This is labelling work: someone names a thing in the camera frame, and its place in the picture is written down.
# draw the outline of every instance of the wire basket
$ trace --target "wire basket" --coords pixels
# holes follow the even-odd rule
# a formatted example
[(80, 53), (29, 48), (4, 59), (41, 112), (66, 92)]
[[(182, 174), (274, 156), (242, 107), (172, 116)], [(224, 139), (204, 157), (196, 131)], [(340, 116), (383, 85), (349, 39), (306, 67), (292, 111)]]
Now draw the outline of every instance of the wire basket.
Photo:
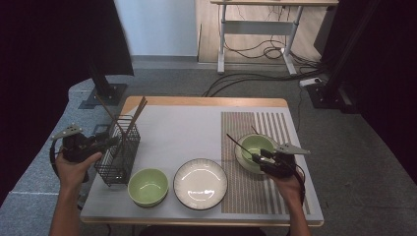
[(94, 165), (97, 173), (109, 187), (112, 184), (127, 185), (129, 183), (136, 152), (141, 141), (136, 125), (130, 130), (127, 137), (123, 138), (123, 133), (128, 130), (132, 116), (120, 115), (116, 120), (117, 124), (114, 121), (111, 124), (110, 135), (118, 137), (119, 144), (111, 147), (104, 157)]

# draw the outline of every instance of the power strip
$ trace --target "power strip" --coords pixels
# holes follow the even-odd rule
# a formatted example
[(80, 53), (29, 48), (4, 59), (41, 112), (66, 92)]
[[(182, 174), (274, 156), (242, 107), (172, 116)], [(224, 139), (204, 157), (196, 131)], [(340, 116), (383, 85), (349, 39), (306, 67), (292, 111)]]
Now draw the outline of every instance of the power strip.
[(322, 80), (320, 80), (319, 78), (312, 78), (312, 79), (300, 81), (300, 86), (305, 87), (305, 86), (310, 86), (310, 85), (316, 85), (316, 84), (320, 84), (321, 82)]

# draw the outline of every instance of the floor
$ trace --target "floor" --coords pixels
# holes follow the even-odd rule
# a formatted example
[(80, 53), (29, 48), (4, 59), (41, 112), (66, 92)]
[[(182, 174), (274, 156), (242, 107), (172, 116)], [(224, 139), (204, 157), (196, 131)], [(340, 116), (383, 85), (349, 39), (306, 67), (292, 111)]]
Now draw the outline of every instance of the floor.
[[(123, 95), (200, 96), (219, 78), (215, 64), (196, 62), (134, 62), (135, 77), (108, 77), (110, 83), (123, 83)], [(284, 66), (229, 67), (227, 73), (287, 75)], [(69, 90), (70, 102), (54, 134), (75, 122), (91, 134), (110, 119), (102, 107), (79, 109), (93, 89), (91, 80)], [(315, 235), (413, 235), (417, 231), (417, 187), (395, 156), (359, 114), (315, 109), (298, 81), (249, 82), (221, 91), (218, 96), (281, 97), (289, 104), (307, 159), (310, 174), (325, 217)], [(112, 106), (114, 113), (121, 105)], [(59, 183), (48, 163), (50, 141), (37, 155), (0, 208), (2, 235), (46, 235), (56, 203)], [(89, 184), (83, 186), (86, 197)], [(104, 224), (80, 222), (82, 235), (107, 235)], [(111, 224), (111, 235), (138, 234), (144, 225)], [(263, 227), (268, 236), (285, 235), (285, 227)]]

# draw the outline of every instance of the white ceramic plate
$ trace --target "white ceramic plate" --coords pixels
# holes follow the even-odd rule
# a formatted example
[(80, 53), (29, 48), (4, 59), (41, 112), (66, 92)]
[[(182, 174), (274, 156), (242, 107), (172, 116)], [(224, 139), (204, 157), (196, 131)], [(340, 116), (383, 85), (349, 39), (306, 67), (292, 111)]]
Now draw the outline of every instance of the white ceramic plate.
[(214, 207), (221, 202), (226, 191), (226, 173), (220, 165), (209, 159), (188, 161), (174, 177), (175, 195), (189, 208)]
[[(250, 134), (250, 135), (246, 135), (244, 137), (242, 137), (239, 141), (238, 144), (242, 145), (243, 141), (248, 138), (249, 136), (254, 136), (254, 134)], [(273, 140), (272, 138), (268, 137), (268, 136), (264, 136), (262, 135), (264, 138), (268, 139), (272, 145), (273, 148), (277, 148), (278, 144), (276, 143), (275, 140)], [(243, 155), (242, 155), (242, 148), (239, 146), (235, 147), (235, 155), (236, 155), (236, 159), (239, 162), (240, 165), (242, 165), (243, 168), (245, 168), (246, 170), (255, 173), (255, 174), (265, 174), (264, 171), (261, 170), (261, 167), (259, 164), (253, 162), (253, 161), (248, 161)]]

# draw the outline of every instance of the standing desk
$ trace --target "standing desk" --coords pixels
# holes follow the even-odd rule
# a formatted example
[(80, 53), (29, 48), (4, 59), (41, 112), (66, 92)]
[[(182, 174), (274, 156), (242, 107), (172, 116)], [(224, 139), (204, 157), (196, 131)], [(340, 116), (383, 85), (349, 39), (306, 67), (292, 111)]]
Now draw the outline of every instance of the standing desk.
[[(285, 48), (281, 49), (282, 57), (290, 75), (297, 74), (289, 54), (294, 41), (295, 33), (300, 24), (304, 7), (328, 7), (336, 6), (337, 0), (211, 0), (211, 4), (222, 6), (220, 48), (218, 50), (217, 72), (224, 73), (224, 35), (231, 34), (266, 34), (289, 35)], [(297, 16), (294, 22), (255, 22), (255, 21), (227, 21), (227, 5), (263, 5), (263, 6), (298, 6)]]

